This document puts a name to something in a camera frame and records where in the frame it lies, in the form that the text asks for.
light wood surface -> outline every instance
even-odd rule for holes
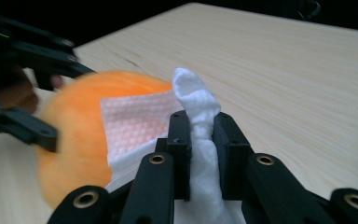
[[[325,198],[358,189],[358,31],[189,4],[76,50],[95,71],[204,80],[256,152]],[[40,107],[54,93],[37,91]],[[0,223],[46,223],[32,147],[0,134]]]

orange ball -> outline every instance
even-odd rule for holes
[[[171,89],[170,82],[149,75],[107,71],[78,77],[58,91],[41,113],[41,119],[59,132],[57,151],[37,147],[39,184],[48,205],[55,209],[74,189],[104,188],[110,182],[101,99]]]

orange object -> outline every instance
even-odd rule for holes
[[[65,86],[42,110],[41,119],[59,132],[57,152],[37,147],[42,195],[55,209],[72,190],[105,187],[112,170],[100,101],[104,97],[170,91],[170,82],[129,71],[86,74]]]

wooden table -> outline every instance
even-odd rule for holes
[[[281,159],[306,189],[327,199],[358,189],[358,31],[188,4],[76,52],[95,71],[167,81],[186,67],[254,151]],[[37,93],[41,108],[54,94]],[[33,147],[0,134],[0,223],[48,220],[35,168]]]

white tissue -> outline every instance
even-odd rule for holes
[[[212,141],[213,118],[220,112],[220,103],[188,69],[177,68],[172,84],[189,118],[192,142],[190,201],[175,202],[174,223],[244,223],[239,204],[227,204],[222,199],[217,151]]]
[[[111,97],[101,100],[109,166],[109,192],[135,178],[144,155],[155,150],[157,138],[166,137],[170,115],[183,110],[172,91]]]

